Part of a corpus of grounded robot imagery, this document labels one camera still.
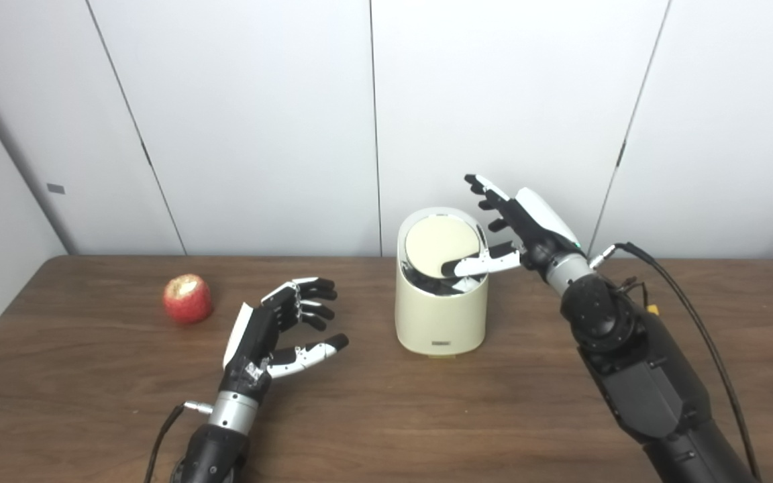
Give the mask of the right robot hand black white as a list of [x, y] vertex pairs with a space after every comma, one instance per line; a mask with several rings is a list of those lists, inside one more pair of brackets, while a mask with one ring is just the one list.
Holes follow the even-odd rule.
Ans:
[[470, 192], [481, 196], [478, 205], [482, 210], [498, 213], [488, 225], [490, 232], [511, 229], [519, 244], [500, 244], [474, 256], [445, 262], [440, 268], [443, 276], [479, 276], [519, 266], [539, 272], [544, 278], [552, 277], [558, 269], [570, 269], [576, 278], [592, 273], [573, 231], [534, 190], [519, 189], [510, 196], [478, 174], [464, 175], [464, 181]]

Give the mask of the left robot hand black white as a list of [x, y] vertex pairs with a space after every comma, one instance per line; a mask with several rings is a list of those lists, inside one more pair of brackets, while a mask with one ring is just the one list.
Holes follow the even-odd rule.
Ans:
[[277, 348], [280, 335], [300, 324], [325, 331], [335, 314], [324, 301], [337, 297], [334, 281], [306, 277], [280, 284], [257, 307], [242, 305], [227, 341], [218, 391], [261, 403], [273, 380], [307, 370], [346, 348], [350, 340], [343, 333]]

